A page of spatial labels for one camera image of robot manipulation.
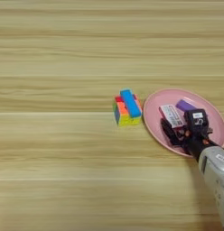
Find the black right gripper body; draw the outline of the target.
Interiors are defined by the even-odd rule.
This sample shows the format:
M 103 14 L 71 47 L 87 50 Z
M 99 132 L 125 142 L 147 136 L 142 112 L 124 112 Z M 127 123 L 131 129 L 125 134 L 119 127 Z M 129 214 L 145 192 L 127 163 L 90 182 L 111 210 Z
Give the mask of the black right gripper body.
M 182 145 L 184 152 L 191 155 L 194 159 L 199 160 L 201 153 L 209 147 L 218 146 L 210 139 L 210 134 L 207 131 L 199 131 L 194 133 L 188 126 L 182 128 Z

